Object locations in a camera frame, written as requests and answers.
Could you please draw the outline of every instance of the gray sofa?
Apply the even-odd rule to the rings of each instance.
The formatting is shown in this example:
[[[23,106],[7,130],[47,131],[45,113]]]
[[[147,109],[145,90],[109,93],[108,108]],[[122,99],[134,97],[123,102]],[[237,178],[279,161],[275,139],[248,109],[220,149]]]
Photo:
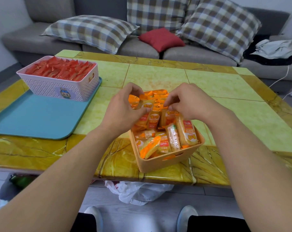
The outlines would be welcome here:
[[[57,40],[48,36],[40,36],[53,22],[75,15],[101,15],[127,21],[126,0],[25,0],[28,14],[33,23],[17,31],[2,36],[4,45],[23,65],[28,65],[45,55],[55,55],[63,49],[104,53],[98,48]],[[278,35],[289,17],[289,13],[281,11],[247,8],[255,14],[263,26],[258,34]],[[186,45],[174,47],[158,54],[150,45],[141,42],[136,36],[129,36],[118,50],[118,55],[216,64],[223,66],[247,67],[260,78],[279,79],[287,70],[287,66],[263,66],[256,62],[244,60],[237,65],[232,59],[211,51],[202,46]],[[292,65],[288,80],[292,80]]]

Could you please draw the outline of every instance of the blue tray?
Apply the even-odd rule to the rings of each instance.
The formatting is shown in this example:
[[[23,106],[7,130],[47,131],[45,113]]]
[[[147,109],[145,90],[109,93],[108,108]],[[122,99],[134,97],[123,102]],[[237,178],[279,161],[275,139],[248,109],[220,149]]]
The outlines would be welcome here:
[[[77,126],[89,103],[88,101],[39,96],[28,90],[0,112],[0,134],[45,139],[63,139]]]

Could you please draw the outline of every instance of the red pillow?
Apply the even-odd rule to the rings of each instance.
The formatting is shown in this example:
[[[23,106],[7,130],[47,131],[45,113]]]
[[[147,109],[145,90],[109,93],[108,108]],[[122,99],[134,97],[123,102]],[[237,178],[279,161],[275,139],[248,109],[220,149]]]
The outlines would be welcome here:
[[[159,53],[176,46],[185,46],[185,43],[176,35],[169,32],[166,28],[151,30],[139,36],[145,42],[155,48]]]

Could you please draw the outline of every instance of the plaid pillow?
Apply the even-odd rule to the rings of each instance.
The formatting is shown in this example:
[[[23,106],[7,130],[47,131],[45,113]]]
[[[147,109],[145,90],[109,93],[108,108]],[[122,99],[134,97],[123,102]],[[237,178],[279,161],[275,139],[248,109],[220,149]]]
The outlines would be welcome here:
[[[178,30],[185,17],[189,0],[127,0],[128,22],[140,26],[133,34],[166,28]]]
[[[188,9],[187,9],[187,12],[186,12],[186,16],[185,16],[185,23],[187,23],[188,20],[191,18],[191,16],[193,15],[194,11],[198,7],[199,3],[200,3],[200,0],[190,0],[190,3],[188,5]]]
[[[116,54],[127,36],[137,28],[131,23],[111,17],[79,15],[51,24],[41,36],[87,44],[109,54]]]
[[[240,63],[261,26],[252,13],[229,0],[200,0],[177,34]]]

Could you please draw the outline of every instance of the hand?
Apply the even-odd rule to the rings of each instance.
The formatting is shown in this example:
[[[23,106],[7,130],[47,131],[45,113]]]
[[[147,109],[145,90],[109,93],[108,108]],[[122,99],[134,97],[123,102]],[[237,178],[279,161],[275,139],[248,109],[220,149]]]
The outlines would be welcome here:
[[[111,131],[114,138],[129,131],[140,117],[150,112],[150,108],[145,107],[132,110],[128,101],[130,94],[139,97],[144,92],[138,85],[129,82],[112,97],[100,125],[101,128]]]
[[[182,83],[167,97],[164,107],[177,110],[185,119],[200,120],[209,124],[216,116],[229,112],[196,84]]]

